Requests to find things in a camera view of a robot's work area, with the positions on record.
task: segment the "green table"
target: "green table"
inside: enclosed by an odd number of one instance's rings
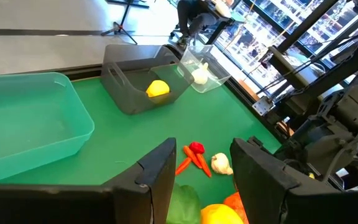
[[[234,137],[255,135],[268,150],[280,143],[225,87],[199,94],[189,87],[174,104],[141,114],[122,113],[98,78],[74,82],[95,123],[91,139],[79,153],[66,159],[4,179],[0,183],[99,185],[122,172],[168,137],[177,139],[177,164],[185,158],[183,146],[202,142],[208,162],[223,152],[228,157]],[[202,206],[222,203],[234,193],[232,176],[208,178],[193,164],[176,177],[193,186]]]

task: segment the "floor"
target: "floor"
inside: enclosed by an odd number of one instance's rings
[[[108,30],[124,10],[104,0],[0,0],[0,29]],[[136,30],[141,45],[162,45],[176,23],[176,9],[157,0],[150,9],[131,7],[124,28]],[[133,42],[124,35],[0,36],[0,74],[101,63],[108,44]]]

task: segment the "carrot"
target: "carrot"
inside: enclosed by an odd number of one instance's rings
[[[183,172],[191,163],[191,159],[189,157],[187,157],[176,169],[175,171],[175,175],[180,174],[181,172]]]
[[[208,164],[206,163],[205,159],[204,159],[204,156],[202,154],[199,154],[197,153],[196,154],[197,156],[197,159],[198,161],[200,162],[205,174],[208,176],[208,177],[212,177],[212,173],[211,171],[209,170],[209,167],[208,167]]]
[[[184,150],[186,156],[188,156],[191,159],[191,161],[193,161],[193,163],[196,164],[196,166],[198,168],[200,168],[200,169],[203,168],[201,166],[200,162],[198,161],[196,155],[194,154],[194,152],[188,146],[183,147],[183,150]]]

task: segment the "gray plastic bin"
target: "gray plastic bin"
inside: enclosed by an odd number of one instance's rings
[[[154,80],[166,82],[170,92],[149,98],[146,90]],[[122,112],[137,114],[173,103],[194,79],[164,46],[108,45],[101,82]]]

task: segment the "person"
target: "person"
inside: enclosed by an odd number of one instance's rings
[[[204,0],[180,0],[178,2],[179,28],[182,36],[179,38],[177,44],[180,47],[186,48],[190,40],[194,38],[204,26],[214,25],[218,21],[208,12],[203,1]],[[234,0],[215,1],[225,1],[227,5],[231,6]],[[188,19],[191,20],[189,27],[187,26]]]

